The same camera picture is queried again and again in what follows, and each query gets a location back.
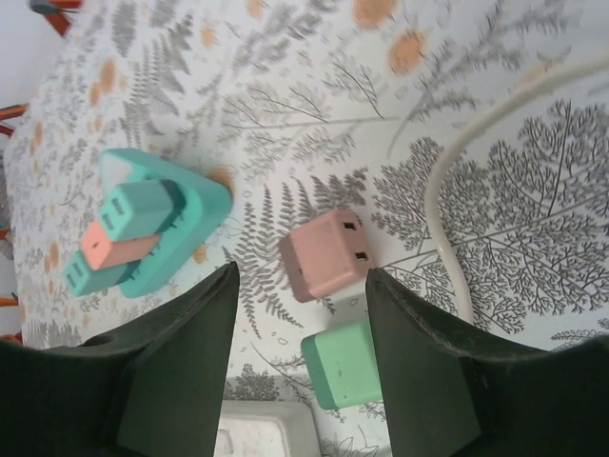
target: teal block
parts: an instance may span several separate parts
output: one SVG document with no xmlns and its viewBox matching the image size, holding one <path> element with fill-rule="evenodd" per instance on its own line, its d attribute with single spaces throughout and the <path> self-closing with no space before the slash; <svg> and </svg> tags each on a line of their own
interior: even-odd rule
<svg viewBox="0 0 609 457">
<path fill-rule="evenodd" d="M 124 183 L 111 191 L 97 217 L 110 240 L 133 240 L 167 229 L 183 202 L 176 184 L 170 181 Z"/>
<path fill-rule="evenodd" d="M 323 409 L 383 399 L 370 321 L 366 317 L 307 336 L 301 342 L 315 396 Z"/>
<path fill-rule="evenodd" d="M 112 268 L 92 270 L 82 250 L 76 251 L 64 269 L 64 278 L 71 293 L 77 297 L 111 288 L 130 276 L 137 262 L 118 265 Z"/>
<path fill-rule="evenodd" d="M 184 198 L 182 210 L 161 232 L 159 244 L 121 284 L 127 298 L 162 288 L 232 210 L 232 197 L 224 186 L 141 150 L 105 150 L 100 166 L 103 181 L 116 180 L 117 170 L 130 183 L 168 180 L 177 185 Z"/>
</svg>

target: white cable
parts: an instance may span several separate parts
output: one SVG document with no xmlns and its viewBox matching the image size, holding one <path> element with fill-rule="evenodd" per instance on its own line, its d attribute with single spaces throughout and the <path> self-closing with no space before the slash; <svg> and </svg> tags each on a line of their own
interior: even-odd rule
<svg viewBox="0 0 609 457">
<path fill-rule="evenodd" d="M 440 219 L 438 199 L 440 197 L 440 186 L 445 174 L 467 145 L 506 115 L 545 93 L 601 70 L 609 70 L 609 52 L 603 52 L 580 64 L 551 69 L 541 78 L 517 88 L 512 94 L 495 104 L 491 109 L 488 109 L 478 117 L 478 119 L 465 127 L 457 140 L 440 155 L 434 168 L 431 170 L 425 189 L 425 219 L 429 227 L 429 234 L 438 245 L 438 254 L 444 263 L 446 271 L 448 271 L 448 277 L 457 298 L 457 312 L 463 321 L 470 324 L 473 323 L 474 309 L 469 295 L 469 286 L 465 281 L 455 251 L 450 246 L 448 238 L 446 238 L 442 220 Z"/>
</svg>

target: patterned fabric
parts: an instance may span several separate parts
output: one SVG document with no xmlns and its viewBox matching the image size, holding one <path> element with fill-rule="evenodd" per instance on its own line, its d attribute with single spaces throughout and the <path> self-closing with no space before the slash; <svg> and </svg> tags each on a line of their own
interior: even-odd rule
<svg viewBox="0 0 609 457">
<path fill-rule="evenodd" d="M 6 150 L 24 337 L 76 345 L 228 260 L 243 279 L 226 398 L 314 408 L 324 455 L 381 455 L 383 404 L 324 413 L 306 335 L 363 317 L 363 285 L 292 298 L 277 243 L 361 217 L 380 264 L 454 297 L 424 222 L 431 166 L 475 113 L 605 46 L 602 0 L 87 2 Z M 609 75 L 502 120 L 451 169 L 442 217 L 476 324 L 540 348 L 609 329 Z M 133 146 L 227 185 L 235 208 L 158 293 L 71 297 L 67 258 L 102 201 L 99 152 Z"/>
</svg>

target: white container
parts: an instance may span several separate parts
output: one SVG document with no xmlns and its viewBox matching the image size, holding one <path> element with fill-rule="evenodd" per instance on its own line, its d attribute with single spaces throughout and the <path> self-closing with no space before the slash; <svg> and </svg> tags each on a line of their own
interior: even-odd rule
<svg viewBox="0 0 609 457">
<path fill-rule="evenodd" d="M 320 457 L 311 410 L 296 402 L 222 402 L 214 457 Z"/>
</svg>

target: pink cube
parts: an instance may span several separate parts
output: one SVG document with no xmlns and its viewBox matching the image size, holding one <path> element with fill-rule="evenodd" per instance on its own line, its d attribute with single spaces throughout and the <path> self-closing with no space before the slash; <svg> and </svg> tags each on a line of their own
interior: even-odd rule
<svg viewBox="0 0 609 457">
<path fill-rule="evenodd" d="M 88 226 L 81 247 L 91 269 L 102 269 L 126 264 L 146 257 L 161 240 L 160 235 L 129 241 L 111 241 L 100 222 L 95 219 Z"/>
<path fill-rule="evenodd" d="M 279 243 L 289 284 L 299 302 L 325 297 L 376 267 L 357 214 L 336 209 L 296 228 Z"/>
</svg>

